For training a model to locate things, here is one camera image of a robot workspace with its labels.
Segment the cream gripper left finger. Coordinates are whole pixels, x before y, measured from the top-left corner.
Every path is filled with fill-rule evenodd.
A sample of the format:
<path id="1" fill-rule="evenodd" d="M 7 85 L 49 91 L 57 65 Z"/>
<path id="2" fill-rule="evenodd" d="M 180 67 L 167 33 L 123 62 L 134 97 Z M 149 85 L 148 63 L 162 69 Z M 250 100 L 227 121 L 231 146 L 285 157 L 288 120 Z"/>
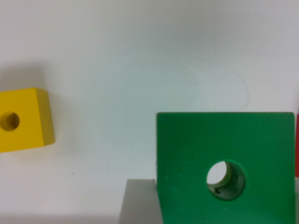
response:
<path id="1" fill-rule="evenodd" d="M 154 179 L 128 179 L 119 224 L 164 224 Z"/>

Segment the cream gripper right finger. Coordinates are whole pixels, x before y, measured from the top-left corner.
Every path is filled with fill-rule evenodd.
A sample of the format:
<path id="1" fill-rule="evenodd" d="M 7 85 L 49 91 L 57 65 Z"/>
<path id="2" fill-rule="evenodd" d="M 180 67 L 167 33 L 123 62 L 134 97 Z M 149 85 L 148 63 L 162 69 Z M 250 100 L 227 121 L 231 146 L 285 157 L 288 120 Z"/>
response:
<path id="1" fill-rule="evenodd" d="M 299 224 L 299 192 L 295 193 L 295 224 Z"/>

